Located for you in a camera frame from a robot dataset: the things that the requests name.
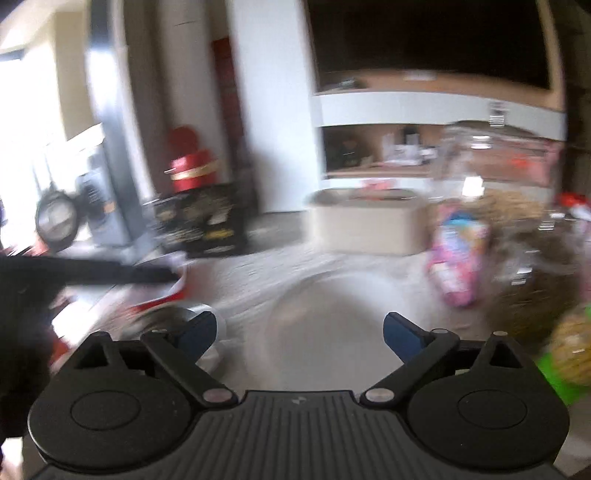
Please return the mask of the red container gold band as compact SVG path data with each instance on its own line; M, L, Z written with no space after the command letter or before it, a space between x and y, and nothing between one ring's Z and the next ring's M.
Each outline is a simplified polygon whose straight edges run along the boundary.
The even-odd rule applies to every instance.
M214 185L218 182L217 162L211 150L202 148L197 131L183 125L169 131L168 143L174 158L165 174L175 193Z

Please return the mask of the white bowl yellow rim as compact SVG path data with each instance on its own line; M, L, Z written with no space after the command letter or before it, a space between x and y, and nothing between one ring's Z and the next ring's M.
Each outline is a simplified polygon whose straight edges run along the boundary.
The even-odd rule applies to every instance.
M359 394L402 365L383 322L396 284L379 274L325 273L290 288L254 342L260 385L270 390Z

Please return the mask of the cream tissue box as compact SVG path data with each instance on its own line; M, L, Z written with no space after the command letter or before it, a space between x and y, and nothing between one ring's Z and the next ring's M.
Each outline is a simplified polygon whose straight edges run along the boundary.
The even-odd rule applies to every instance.
M325 251L415 255L429 248L429 203L409 189L324 189L308 199L305 228Z

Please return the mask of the washing machine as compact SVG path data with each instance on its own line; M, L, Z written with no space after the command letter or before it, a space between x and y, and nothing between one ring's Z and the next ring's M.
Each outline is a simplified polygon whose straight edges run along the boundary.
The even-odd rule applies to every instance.
M130 238L118 207L102 144L89 156L87 171L76 178L76 192L93 242L101 247L127 246Z

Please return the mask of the stainless steel bowl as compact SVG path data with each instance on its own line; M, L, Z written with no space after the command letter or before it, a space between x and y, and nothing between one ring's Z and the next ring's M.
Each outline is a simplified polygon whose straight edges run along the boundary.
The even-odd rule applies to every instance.
M209 305L170 302L144 311L123 328L121 340L163 331L168 340L207 373L221 365L226 342L225 319Z

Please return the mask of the clear jar sunflower seeds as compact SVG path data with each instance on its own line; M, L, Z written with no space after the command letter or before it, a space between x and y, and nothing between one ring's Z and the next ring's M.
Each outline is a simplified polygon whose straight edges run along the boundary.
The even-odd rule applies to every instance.
M489 329L530 351L579 301L576 227L551 207L560 148L517 127L459 121L445 128L432 170L436 206L460 201L490 226L472 305L481 305Z

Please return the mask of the pink marshmallow bag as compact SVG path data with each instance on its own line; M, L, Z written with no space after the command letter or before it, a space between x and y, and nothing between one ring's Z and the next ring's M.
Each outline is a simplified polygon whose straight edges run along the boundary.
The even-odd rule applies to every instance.
M464 308L478 297L490 226L457 200L436 206L427 273L442 299Z

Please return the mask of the white lace tablecloth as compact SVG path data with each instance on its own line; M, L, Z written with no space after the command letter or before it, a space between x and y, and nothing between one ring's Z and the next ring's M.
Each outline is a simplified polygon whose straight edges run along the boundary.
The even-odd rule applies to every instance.
M239 394L359 394L401 364L383 339L390 312L427 331L487 339L482 310L448 306L427 263L425 253L325 253L304 243L187 262L188 302L211 307L225 323L219 358L199 365Z

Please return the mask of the black patterned snack bag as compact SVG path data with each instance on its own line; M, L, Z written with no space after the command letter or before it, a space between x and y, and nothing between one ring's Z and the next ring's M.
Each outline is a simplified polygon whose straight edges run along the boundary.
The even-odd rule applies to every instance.
M242 255L249 247L245 208L231 184L156 198L147 204L155 240L189 258Z

